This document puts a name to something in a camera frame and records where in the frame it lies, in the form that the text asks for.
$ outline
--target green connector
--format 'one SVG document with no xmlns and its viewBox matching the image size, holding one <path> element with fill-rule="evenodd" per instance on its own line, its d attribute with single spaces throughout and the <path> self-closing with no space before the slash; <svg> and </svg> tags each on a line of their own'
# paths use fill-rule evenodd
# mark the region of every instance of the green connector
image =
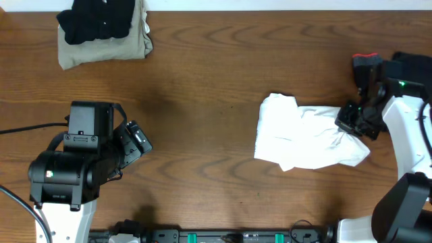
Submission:
<svg viewBox="0 0 432 243">
<path fill-rule="evenodd" d="M 196 243 L 196 234 L 188 234 L 188 243 Z"/>
<path fill-rule="evenodd" d="M 275 243 L 284 243 L 284 235 L 275 234 Z"/>
</svg>

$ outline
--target folded cloth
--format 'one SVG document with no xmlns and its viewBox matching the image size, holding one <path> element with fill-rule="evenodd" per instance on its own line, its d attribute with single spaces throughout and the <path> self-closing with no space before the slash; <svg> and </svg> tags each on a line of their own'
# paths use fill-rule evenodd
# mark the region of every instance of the folded cloth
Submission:
<svg viewBox="0 0 432 243">
<path fill-rule="evenodd" d="M 69 45 L 129 34 L 135 0 L 74 0 L 71 10 L 57 15 Z"/>
<path fill-rule="evenodd" d="M 261 104 L 256 129 L 255 159 L 317 169 L 341 163 L 356 166 L 370 150 L 334 123 L 339 107 L 297 107 L 294 97 L 270 94 Z"/>
<path fill-rule="evenodd" d="M 145 22 L 142 1 L 136 0 L 129 35 L 125 38 L 86 41 L 80 45 L 69 45 L 65 32 L 59 27 L 59 64 L 66 70 L 81 63 L 109 59 L 144 59 L 153 50 Z"/>
</svg>

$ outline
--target black shirt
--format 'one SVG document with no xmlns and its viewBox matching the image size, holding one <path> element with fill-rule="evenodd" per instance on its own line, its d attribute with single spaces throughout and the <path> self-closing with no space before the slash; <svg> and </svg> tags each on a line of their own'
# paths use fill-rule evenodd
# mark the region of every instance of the black shirt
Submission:
<svg viewBox="0 0 432 243">
<path fill-rule="evenodd" d="M 129 35 L 135 0 L 75 0 L 72 10 L 57 15 L 65 41 L 78 45 L 94 39 Z"/>
</svg>

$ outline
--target wood grain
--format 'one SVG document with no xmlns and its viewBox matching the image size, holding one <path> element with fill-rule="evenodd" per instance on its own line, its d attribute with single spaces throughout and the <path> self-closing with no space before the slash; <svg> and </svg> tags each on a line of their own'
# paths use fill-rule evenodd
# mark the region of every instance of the wood grain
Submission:
<svg viewBox="0 0 432 243">
<path fill-rule="evenodd" d="M 124 219 L 193 228 L 283 228 L 369 215 L 397 180 L 389 134 L 364 139 L 357 167 L 282 172 L 253 159 L 270 92 L 299 105 L 357 99 L 350 58 L 432 55 L 426 11 L 151 12 L 144 60 L 63 71 L 55 13 L 0 15 L 0 128 L 61 122 L 73 100 L 111 101 L 154 151 L 101 188 L 92 228 Z M 27 169 L 61 128 L 0 136 L 0 183 L 28 198 Z M 0 195 L 0 242 L 33 242 L 34 222 Z"/>
</svg>

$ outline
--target red component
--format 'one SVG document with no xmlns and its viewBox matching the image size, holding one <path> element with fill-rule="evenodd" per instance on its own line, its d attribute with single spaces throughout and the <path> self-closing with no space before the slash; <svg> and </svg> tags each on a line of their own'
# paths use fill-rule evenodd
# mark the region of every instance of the red component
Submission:
<svg viewBox="0 0 432 243">
<path fill-rule="evenodd" d="M 354 55 L 352 56 L 352 58 L 355 58 L 355 57 L 373 57 L 373 56 L 376 56 L 376 55 L 378 55 L 378 53 L 371 53 L 371 54 L 354 54 Z"/>
</svg>

